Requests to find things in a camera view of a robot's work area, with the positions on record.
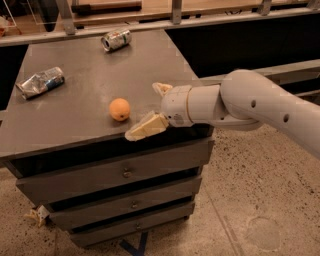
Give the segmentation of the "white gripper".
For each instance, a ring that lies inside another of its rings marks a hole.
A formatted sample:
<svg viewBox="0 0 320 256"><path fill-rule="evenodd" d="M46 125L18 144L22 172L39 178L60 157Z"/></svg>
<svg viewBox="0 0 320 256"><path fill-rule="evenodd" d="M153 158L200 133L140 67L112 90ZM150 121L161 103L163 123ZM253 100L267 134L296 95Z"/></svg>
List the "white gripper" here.
<svg viewBox="0 0 320 256"><path fill-rule="evenodd" d="M128 141L138 141L164 132L169 123L174 127L190 127L193 125L188 115L188 96L191 85L173 87L169 84L155 82L154 91L162 98L161 112L149 112L126 133Z"/></svg>

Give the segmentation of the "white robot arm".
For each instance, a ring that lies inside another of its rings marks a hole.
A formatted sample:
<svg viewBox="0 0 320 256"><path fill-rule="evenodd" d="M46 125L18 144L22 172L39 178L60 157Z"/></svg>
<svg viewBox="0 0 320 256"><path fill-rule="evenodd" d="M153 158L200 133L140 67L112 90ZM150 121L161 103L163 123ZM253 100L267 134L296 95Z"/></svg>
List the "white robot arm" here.
<svg viewBox="0 0 320 256"><path fill-rule="evenodd" d="M210 86L172 86L156 82L161 96L158 112L151 111L126 133L138 141L170 126L209 124L250 131L268 124L320 158L320 106L305 101L251 70L235 70L221 83Z"/></svg>

